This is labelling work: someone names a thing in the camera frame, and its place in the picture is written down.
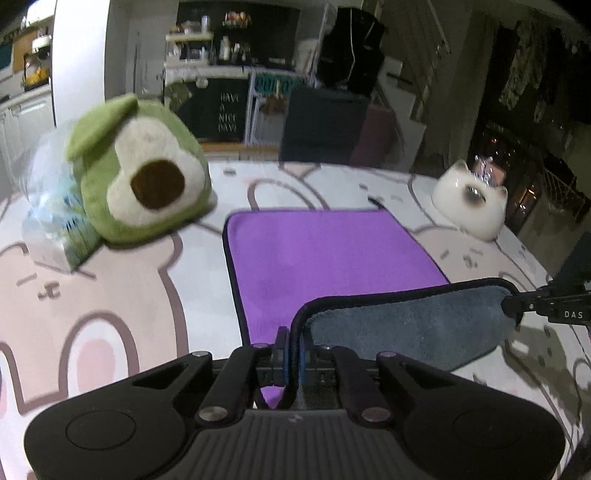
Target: plush toy ear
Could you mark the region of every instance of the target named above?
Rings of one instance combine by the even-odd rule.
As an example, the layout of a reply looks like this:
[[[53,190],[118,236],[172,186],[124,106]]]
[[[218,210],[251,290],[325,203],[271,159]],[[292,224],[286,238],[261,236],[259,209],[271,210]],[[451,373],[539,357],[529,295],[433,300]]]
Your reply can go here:
[[[103,138],[138,107],[138,98],[123,95],[93,108],[78,120],[72,130],[66,147],[66,158],[74,160],[92,150]]]

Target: plush toy brown nose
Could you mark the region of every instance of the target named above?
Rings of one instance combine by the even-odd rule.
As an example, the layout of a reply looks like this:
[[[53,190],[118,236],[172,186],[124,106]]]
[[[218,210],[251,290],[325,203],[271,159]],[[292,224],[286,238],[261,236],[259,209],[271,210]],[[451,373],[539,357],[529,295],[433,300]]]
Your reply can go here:
[[[153,160],[137,171],[131,179],[131,189],[144,207],[160,210],[183,194],[184,176],[170,160]]]

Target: table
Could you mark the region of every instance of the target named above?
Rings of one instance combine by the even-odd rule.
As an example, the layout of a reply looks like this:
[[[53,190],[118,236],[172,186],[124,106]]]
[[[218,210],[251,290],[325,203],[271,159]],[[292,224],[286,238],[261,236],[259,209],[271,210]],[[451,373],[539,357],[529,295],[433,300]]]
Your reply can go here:
[[[139,248],[101,247],[72,275],[29,259],[25,199],[0,203],[2,480],[33,478],[22,438],[42,409],[190,351],[226,358],[241,344],[221,237],[236,209],[371,209],[372,196],[452,282],[503,277],[533,290],[550,279],[507,228],[491,243],[458,231],[433,207],[427,177],[247,161],[214,161],[210,171],[217,206],[205,218]],[[553,413],[567,438],[562,469],[591,414],[590,353],[585,328],[527,313],[503,345],[456,373]]]

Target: white shelf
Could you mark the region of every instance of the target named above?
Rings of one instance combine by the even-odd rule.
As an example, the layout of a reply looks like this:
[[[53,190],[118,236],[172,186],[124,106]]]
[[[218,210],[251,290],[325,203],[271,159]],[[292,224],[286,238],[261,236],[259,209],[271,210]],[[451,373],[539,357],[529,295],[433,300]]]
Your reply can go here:
[[[213,33],[171,33],[166,35],[166,41],[182,43],[187,41],[208,41],[213,39]]]

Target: white pillar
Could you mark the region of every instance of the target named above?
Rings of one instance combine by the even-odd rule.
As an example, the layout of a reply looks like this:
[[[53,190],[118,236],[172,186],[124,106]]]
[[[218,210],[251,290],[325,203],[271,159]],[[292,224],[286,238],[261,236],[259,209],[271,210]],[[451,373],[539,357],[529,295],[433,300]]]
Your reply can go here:
[[[111,0],[57,0],[51,48],[56,125],[105,101],[105,40]]]

